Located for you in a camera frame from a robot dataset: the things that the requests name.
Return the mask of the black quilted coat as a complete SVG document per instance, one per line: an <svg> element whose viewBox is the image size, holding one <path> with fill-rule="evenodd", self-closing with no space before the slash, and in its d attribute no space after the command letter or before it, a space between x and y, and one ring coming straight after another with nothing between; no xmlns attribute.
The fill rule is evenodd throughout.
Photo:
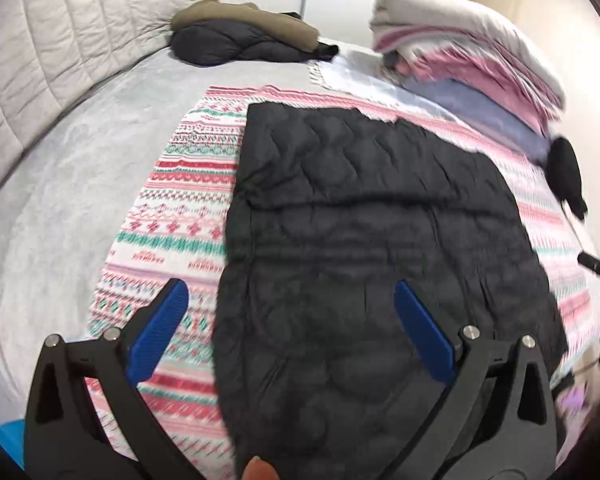
<svg viewBox="0 0 600 480"><path fill-rule="evenodd" d="M373 479L442 391L396 283L457 325L567 349L556 299L492 160L404 119L252 104L212 335L235 468Z"/></svg>

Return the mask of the grey folded duvet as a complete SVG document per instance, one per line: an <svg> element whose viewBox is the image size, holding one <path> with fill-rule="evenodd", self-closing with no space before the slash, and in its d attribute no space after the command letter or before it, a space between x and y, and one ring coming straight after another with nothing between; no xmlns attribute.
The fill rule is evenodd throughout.
<svg viewBox="0 0 600 480"><path fill-rule="evenodd" d="M550 102L562 110L566 96L557 77L540 57L531 39L512 21L471 0L376 0L370 29L374 48L388 28L419 27L433 32L457 32L485 42L513 62L519 62Z"/></svg>

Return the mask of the blue folded blanket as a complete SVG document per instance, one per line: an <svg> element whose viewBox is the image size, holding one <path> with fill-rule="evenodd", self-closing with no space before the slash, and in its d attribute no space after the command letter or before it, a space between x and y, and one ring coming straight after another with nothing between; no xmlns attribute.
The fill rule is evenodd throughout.
<svg viewBox="0 0 600 480"><path fill-rule="evenodd" d="M550 151L550 140L539 136L480 91L453 79L419 82L414 78L407 78L402 86L442 106L491 140L526 155L534 164L545 164Z"/></svg>

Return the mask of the black plush toy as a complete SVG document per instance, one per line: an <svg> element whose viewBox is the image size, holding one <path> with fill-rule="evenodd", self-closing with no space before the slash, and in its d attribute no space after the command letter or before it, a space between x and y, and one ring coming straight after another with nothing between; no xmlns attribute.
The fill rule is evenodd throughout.
<svg viewBox="0 0 600 480"><path fill-rule="evenodd" d="M560 136L550 144L544 167L545 180L559 203L568 204L572 214L583 221L588 206L582 196L582 178L571 143Z"/></svg>

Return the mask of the grey quilted headboard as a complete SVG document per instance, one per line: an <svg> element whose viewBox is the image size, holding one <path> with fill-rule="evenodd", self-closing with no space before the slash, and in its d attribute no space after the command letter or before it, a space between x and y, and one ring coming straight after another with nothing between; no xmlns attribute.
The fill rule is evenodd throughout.
<svg viewBox="0 0 600 480"><path fill-rule="evenodd" d="M0 185L88 90L166 46L198 0L0 0Z"/></svg>

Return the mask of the grey bed sheet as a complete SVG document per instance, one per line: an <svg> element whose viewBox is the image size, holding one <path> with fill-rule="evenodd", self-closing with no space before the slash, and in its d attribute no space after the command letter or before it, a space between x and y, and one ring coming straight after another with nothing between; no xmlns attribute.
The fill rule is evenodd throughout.
<svg viewBox="0 0 600 480"><path fill-rule="evenodd" d="M109 248L178 123L211 86L308 90L303 64L200 68L161 50L50 129L0 188L0 425L20 419L44 338L84 335Z"/></svg>

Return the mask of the pink folded blanket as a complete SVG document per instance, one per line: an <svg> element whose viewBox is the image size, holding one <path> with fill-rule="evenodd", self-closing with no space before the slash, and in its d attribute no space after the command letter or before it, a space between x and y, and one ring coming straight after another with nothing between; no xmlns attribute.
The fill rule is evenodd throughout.
<svg viewBox="0 0 600 480"><path fill-rule="evenodd" d="M395 27L374 37L373 49L419 82L453 79L477 90L537 134L559 118L562 87L535 58L523 60L496 41L431 27Z"/></svg>

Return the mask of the olive green folded garment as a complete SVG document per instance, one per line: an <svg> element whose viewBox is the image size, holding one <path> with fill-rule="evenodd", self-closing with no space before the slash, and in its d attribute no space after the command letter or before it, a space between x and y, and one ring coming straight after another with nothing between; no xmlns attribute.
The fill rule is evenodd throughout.
<svg viewBox="0 0 600 480"><path fill-rule="evenodd" d="M318 30L301 18L261 10L252 2L222 3L220 0L200 0L179 10L171 18L172 32L194 23L230 20L246 23L261 29L273 38L304 52L318 46Z"/></svg>

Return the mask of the black puffer folded jacket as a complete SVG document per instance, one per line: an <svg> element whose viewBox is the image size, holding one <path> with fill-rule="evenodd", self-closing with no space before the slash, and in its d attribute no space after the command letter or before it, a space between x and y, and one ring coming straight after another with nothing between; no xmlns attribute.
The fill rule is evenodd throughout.
<svg viewBox="0 0 600 480"><path fill-rule="evenodd" d="M339 54L336 44L302 51L272 37L257 26L234 20L210 20L184 27L171 37L172 53L196 66L218 66L234 61L272 63L332 62Z"/></svg>

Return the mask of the patterned pink green blanket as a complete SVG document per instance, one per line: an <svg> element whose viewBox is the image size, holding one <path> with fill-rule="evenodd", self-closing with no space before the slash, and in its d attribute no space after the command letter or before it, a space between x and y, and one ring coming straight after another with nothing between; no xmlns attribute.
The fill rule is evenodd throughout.
<svg viewBox="0 0 600 480"><path fill-rule="evenodd" d="M247 108L260 102L355 108L374 119L404 118L461 148L488 155L516 198L562 316L568 350L556 377L565 377L592 356L600 336L600 280L576 260L580 250L591 247L591 239L558 205L541 169L524 156L423 100L387 105L274 86L212 87L183 117L126 214L87 320L88 332L97 336L148 304L168 278L187 284L186 315L154 376L140 384L140 394L205 476L229 479L234 474L234 451L213 388L211 329L224 268L225 217Z"/></svg>

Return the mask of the light blue fringed blanket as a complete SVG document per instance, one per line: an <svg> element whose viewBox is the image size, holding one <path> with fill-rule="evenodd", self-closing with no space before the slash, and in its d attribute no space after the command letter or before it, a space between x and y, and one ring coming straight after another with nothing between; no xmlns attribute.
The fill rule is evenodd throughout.
<svg viewBox="0 0 600 480"><path fill-rule="evenodd" d="M376 104L424 114L463 125L460 118L444 107L381 78L381 56L366 47L338 41L339 53L330 61L308 63L314 84L331 92L354 96Z"/></svg>

